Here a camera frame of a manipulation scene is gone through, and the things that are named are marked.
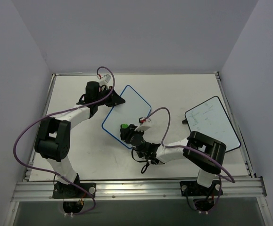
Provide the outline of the blue framed whiteboard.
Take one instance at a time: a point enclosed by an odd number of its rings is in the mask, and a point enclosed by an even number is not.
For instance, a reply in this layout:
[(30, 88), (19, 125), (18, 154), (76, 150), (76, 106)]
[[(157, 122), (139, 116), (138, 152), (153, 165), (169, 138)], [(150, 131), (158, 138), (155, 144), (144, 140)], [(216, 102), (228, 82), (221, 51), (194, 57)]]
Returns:
[(137, 125), (139, 118), (148, 116), (152, 107), (130, 85), (125, 86), (120, 97), (125, 100), (125, 103), (112, 107), (101, 127), (124, 147), (132, 149), (130, 144), (126, 144), (120, 139), (120, 126), (122, 124)]

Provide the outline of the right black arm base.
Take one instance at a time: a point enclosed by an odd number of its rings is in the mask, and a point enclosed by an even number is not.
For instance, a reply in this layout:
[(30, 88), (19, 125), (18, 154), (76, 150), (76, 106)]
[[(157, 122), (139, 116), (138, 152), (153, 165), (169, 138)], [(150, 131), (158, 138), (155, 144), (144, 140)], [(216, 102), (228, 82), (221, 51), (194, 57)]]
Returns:
[(180, 182), (181, 195), (186, 198), (187, 205), (199, 214), (208, 214), (223, 195), (222, 182), (213, 181), (210, 187), (199, 185), (195, 180)]

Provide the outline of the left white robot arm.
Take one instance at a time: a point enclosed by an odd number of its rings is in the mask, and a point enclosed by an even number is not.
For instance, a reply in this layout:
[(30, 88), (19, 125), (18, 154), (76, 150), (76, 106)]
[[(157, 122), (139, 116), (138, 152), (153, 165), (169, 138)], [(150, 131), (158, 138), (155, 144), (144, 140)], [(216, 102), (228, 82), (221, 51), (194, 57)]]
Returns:
[(86, 84), (85, 93), (81, 95), (73, 111), (57, 117), (47, 117), (41, 121), (34, 149), (57, 173), (57, 182), (64, 185), (63, 191), (69, 197), (76, 197), (81, 190), (78, 173), (68, 158), (71, 129), (93, 117), (101, 105), (114, 107), (124, 103), (125, 100), (112, 86), (90, 81)]

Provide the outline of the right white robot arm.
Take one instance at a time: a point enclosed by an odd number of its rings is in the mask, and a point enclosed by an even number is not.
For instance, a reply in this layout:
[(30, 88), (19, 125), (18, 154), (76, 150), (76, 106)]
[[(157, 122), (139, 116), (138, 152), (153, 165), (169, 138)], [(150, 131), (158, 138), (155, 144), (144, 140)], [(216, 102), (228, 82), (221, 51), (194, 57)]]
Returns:
[(144, 162), (141, 173), (145, 173), (149, 165), (162, 165), (170, 161), (188, 159), (199, 167), (195, 190), (206, 194), (212, 188), (215, 175), (223, 170), (222, 164), (226, 153), (226, 145), (212, 137), (197, 131), (178, 142), (165, 146), (145, 141), (144, 131), (137, 130), (133, 124), (122, 124), (120, 138), (132, 146), (131, 156), (137, 154), (137, 162)]

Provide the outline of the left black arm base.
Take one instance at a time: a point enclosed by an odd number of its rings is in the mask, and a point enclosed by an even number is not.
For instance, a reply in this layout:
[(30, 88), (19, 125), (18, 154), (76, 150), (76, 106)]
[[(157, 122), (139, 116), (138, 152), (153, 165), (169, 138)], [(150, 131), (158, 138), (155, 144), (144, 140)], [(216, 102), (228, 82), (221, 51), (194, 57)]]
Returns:
[(91, 197), (73, 185), (66, 185), (60, 182), (54, 183), (54, 189), (52, 194), (53, 199), (78, 199), (78, 201), (63, 201), (62, 209), (68, 214), (81, 214), (85, 207), (85, 199), (91, 199)]

